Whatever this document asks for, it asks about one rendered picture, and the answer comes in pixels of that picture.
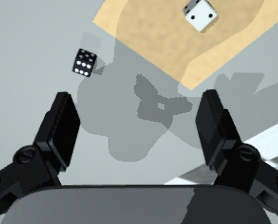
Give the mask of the tan mottled mat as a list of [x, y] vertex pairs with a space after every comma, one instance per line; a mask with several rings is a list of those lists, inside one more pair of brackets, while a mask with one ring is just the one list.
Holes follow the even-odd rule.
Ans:
[[278, 0], [207, 0], [218, 13], [202, 31], [191, 0], [105, 0], [93, 23], [192, 90], [278, 22]]

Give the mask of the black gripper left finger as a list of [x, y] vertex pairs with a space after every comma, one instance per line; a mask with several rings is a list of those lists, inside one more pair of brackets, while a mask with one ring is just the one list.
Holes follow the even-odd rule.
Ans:
[[71, 94], [58, 92], [32, 145], [20, 148], [0, 170], [0, 215], [28, 192], [61, 185], [57, 175], [70, 165], [79, 128]]

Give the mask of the white die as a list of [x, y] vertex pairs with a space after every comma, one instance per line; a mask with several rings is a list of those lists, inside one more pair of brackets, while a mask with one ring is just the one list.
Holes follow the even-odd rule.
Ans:
[[207, 0], [191, 0], [183, 8], [183, 14], [198, 31], [202, 31], [218, 13]]

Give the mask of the black die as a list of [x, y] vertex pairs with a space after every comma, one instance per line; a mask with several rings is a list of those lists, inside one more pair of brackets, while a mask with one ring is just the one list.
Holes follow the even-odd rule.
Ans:
[[72, 71], [80, 75], [90, 77], [97, 55], [83, 49], [79, 49]]

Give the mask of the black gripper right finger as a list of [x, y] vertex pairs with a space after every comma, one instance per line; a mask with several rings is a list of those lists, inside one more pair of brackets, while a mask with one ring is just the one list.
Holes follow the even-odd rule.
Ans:
[[203, 92], [195, 123], [205, 163], [218, 174], [214, 185], [251, 194], [264, 209], [278, 216], [278, 170], [261, 160], [256, 147], [242, 143], [215, 89]]

